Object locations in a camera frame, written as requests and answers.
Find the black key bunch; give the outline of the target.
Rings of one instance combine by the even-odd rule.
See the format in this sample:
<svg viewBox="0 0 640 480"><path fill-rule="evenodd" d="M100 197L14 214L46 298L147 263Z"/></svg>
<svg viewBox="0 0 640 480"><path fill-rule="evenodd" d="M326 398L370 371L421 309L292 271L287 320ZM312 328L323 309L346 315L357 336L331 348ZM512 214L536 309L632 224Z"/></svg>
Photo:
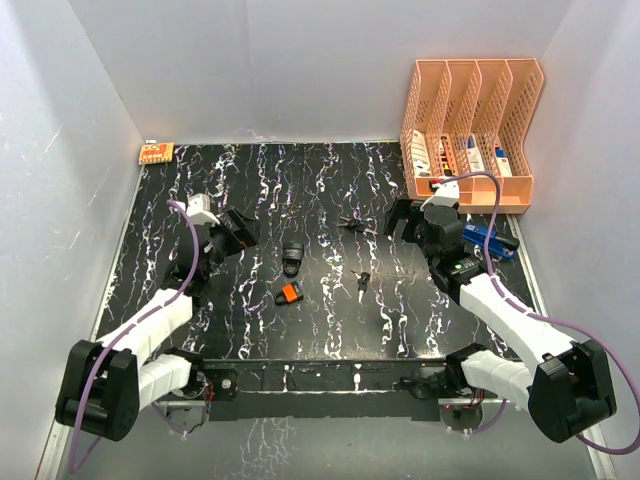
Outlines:
<svg viewBox="0 0 640 480"><path fill-rule="evenodd" d="M358 302L361 303L363 301L364 293L368 290L371 274L369 272L357 272L355 270L352 270L352 273L357 279Z"/></svg>
<svg viewBox="0 0 640 480"><path fill-rule="evenodd" d="M375 231L372 230L368 225L366 225L361 219L358 219L356 217L341 216L340 222L337 224L337 226L339 228L345 228L358 233L375 233Z"/></svg>

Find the orange black padlock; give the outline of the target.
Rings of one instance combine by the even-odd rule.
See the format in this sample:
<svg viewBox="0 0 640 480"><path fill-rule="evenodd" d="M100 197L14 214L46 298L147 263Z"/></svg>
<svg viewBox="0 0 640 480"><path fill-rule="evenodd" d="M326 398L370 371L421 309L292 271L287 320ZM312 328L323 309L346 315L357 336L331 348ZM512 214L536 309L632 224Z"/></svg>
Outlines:
<svg viewBox="0 0 640 480"><path fill-rule="evenodd" d="M295 304L303 299L304 294L297 281L284 285L274 296L274 302L277 306Z"/></svg>

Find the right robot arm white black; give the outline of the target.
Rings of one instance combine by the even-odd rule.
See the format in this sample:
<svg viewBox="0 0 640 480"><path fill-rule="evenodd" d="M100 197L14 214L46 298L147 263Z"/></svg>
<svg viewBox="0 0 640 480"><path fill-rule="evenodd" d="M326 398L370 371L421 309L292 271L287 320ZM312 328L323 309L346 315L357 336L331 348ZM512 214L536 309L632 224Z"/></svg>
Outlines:
<svg viewBox="0 0 640 480"><path fill-rule="evenodd" d="M578 342L533 318L466 246L456 206L419 207L398 198L385 216L390 235L417 245L437 288L483 321L517 355L516 361L471 344L446 358L445 381L455 395L492 392L525 410L550 440L562 443L617 411L607 354L593 340Z"/></svg>

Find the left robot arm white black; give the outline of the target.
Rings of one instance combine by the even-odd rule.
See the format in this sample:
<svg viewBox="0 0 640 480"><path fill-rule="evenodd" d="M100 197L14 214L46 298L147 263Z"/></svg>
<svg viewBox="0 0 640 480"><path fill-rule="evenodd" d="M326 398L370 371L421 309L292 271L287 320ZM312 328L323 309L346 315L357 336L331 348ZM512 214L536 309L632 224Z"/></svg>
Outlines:
<svg viewBox="0 0 640 480"><path fill-rule="evenodd" d="M185 219L191 243L139 312L111 333L71 348L55 405L60 425L120 441L139 412L161 397L177 391L194 399L205 390L206 374L187 355L155 352L193 318L212 271L258 244L260 224L233 207L214 214L196 201L168 204Z"/></svg>

